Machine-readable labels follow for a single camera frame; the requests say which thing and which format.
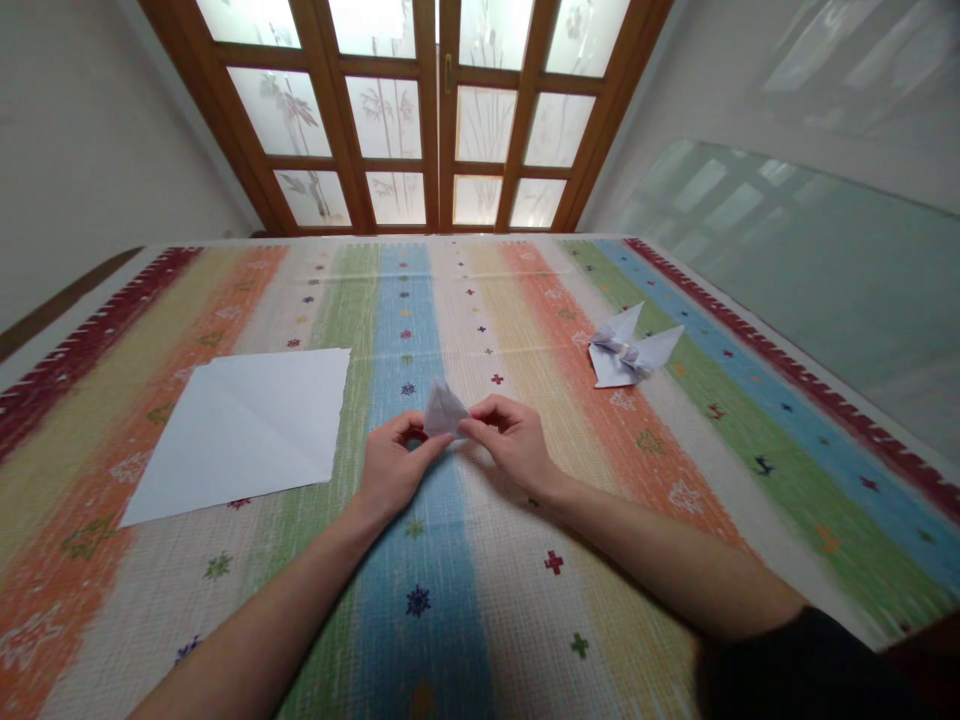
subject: white wall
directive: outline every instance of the white wall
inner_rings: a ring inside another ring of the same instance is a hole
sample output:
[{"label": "white wall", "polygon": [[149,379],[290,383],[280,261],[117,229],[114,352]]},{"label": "white wall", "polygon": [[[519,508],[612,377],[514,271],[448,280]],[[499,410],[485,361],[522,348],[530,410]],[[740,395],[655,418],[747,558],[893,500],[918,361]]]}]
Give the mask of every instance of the white wall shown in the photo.
[{"label": "white wall", "polygon": [[[953,0],[678,0],[675,32],[641,80],[578,229],[613,231],[637,181],[681,138],[960,213],[957,10]],[[889,83],[869,82],[884,73]]]},{"label": "white wall", "polygon": [[258,226],[127,4],[0,4],[0,331],[125,249]]}]

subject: green stripe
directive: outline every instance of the green stripe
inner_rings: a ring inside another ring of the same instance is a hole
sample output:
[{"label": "green stripe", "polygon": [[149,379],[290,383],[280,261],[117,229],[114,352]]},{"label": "green stripe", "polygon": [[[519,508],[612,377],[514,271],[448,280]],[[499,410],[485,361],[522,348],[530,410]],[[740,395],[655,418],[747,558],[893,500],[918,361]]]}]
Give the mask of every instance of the green stripe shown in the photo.
[{"label": "green stripe", "polygon": [[[583,275],[603,294],[614,311],[646,302],[637,326],[638,335],[661,332],[675,325],[647,295],[590,242],[562,244]],[[633,252],[624,248],[624,252]],[[592,266],[587,272],[585,266]],[[683,368],[680,375],[676,366]],[[891,541],[830,476],[807,455],[790,435],[773,421],[736,382],[684,335],[670,357],[670,375],[702,413],[719,403],[727,414],[711,420],[731,450],[748,468],[754,458],[767,457],[776,467],[769,476],[754,479],[793,521],[806,541],[830,563],[841,587],[870,613],[889,634],[901,634],[898,625],[916,628],[952,611],[949,594],[923,572]],[[825,551],[821,532],[839,540],[833,553]]]},{"label": "green stripe", "polygon": [[[351,348],[350,368],[340,413],[333,479],[323,485],[282,494],[268,537],[270,556],[261,566],[261,584],[280,572],[340,514],[353,497],[363,469],[367,408],[373,381],[380,251],[375,245],[349,245],[332,263],[323,305],[309,348]],[[349,651],[354,606],[349,586],[324,625],[278,718],[346,716],[344,700],[356,659]]]}]

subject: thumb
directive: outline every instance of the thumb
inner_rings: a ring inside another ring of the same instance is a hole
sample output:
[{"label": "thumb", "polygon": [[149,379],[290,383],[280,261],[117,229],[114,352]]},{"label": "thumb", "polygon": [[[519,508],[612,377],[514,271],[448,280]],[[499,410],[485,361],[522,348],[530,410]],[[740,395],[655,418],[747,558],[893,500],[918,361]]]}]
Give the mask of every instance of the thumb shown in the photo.
[{"label": "thumb", "polygon": [[491,453],[502,439],[500,437],[500,433],[491,428],[485,422],[474,420],[473,418],[461,420],[458,429],[471,440],[475,440],[483,445]]},{"label": "thumb", "polygon": [[420,447],[410,453],[410,458],[414,461],[417,466],[417,469],[420,473],[427,471],[427,467],[440,457],[441,453],[447,449],[450,443],[453,442],[453,435],[450,433],[443,433],[442,435],[434,435],[431,438],[427,438]]}]

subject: square paper sheet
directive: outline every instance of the square paper sheet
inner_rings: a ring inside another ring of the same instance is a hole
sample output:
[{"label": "square paper sheet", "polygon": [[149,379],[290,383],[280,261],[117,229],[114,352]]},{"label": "square paper sheet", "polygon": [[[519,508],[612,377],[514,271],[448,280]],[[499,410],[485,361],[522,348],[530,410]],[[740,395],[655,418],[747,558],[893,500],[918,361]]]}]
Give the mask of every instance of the square paper sheet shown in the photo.
[{"label": "square paper sheet", "polygon": [[349,363],[338,348],[196,368],[120,527],[329,482]]}]

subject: white paper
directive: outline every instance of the white paper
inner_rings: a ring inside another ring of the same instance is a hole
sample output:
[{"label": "white paper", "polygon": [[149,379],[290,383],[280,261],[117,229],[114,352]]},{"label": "white paper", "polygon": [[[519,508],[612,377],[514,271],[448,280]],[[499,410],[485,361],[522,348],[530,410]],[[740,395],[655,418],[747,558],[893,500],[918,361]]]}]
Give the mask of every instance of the white paper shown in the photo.
[{"label": "white paper", "polygon": [[120,527],[329,482],[349,363],[338,348],[196,368]]},{"label": "white paper", "polygon": [[446,380],[433,378],[430,381],[430,397],[423,412],[423,431],[429,436],[443,433],[457,434],[461,420],[470,417],[470,411],[458,398]]},{"label": "white paper", "polygon": [[630,343],[643,303],[607,320],[590,340],[590,360],[597,375],[594,387],[635,385],[667,364],[683,335],[683,325]]}]

